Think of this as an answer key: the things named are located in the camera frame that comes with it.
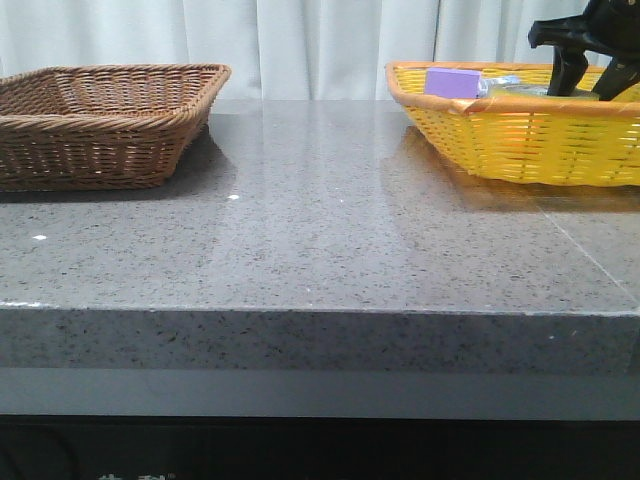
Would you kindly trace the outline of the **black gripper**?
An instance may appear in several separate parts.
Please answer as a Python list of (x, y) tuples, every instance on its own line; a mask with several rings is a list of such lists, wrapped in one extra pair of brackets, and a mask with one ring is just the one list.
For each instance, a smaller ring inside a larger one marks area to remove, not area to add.
[(571, 96), (589, 62), (585, 52), (611, 57), (592, 87), (609, 101), (639, 82), (639, 2), (589, 1), (579, 15), (535, 21), (528, 33), (532, 48), (554, 47), (548, 96)]

